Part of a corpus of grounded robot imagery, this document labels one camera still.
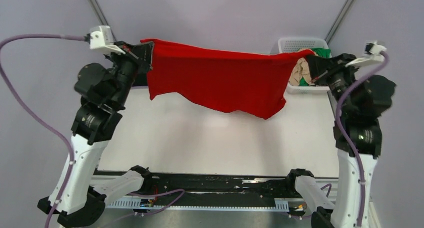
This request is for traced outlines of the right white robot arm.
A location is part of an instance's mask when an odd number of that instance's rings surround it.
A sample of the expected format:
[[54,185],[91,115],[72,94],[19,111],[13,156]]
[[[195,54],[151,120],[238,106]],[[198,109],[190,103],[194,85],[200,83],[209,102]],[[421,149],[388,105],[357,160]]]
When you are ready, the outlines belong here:
[[379,117],[391,107],[396,87],[378,75],[389,56],[385,51],[360,58],[346,53],[332,58],[309,55],[306,61],[313,81],[326,83],[336,100],[336,201],[328,199],[305,169],[290,171],[286,192],[301,195],[311,211],[313,228],[367,228],[372,177],[382,150]]

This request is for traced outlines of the red t-shirt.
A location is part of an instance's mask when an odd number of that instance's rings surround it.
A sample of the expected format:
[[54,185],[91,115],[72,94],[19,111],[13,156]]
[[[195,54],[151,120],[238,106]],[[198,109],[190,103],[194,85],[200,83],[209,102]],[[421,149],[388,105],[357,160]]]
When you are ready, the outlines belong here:
[[269,119],[285,104],[284,92],[298,60],[311,50],[275,55],[205,49],[153,39],[150,99],[177,93],[223,113]]

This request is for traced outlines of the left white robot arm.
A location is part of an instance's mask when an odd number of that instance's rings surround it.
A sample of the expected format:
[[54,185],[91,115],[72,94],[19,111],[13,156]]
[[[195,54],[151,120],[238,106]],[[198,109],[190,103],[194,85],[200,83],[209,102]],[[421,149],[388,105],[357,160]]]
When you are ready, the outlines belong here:
[[57,215],[57,222],[65,228],[90,226],[106,206],[121,197],[135,191],[146,195],[153,189],[151,172],[141,166],[104,184],[91,185],[137,76],[152,69],[152,41],[138,45],[119,41],[117,48],[106,55],[112,68],[90,63],[79,71],[74,90],[81,96],[81,106],[71,126],[70,164],[64,167],[53,193],[37,205],[44,213]]

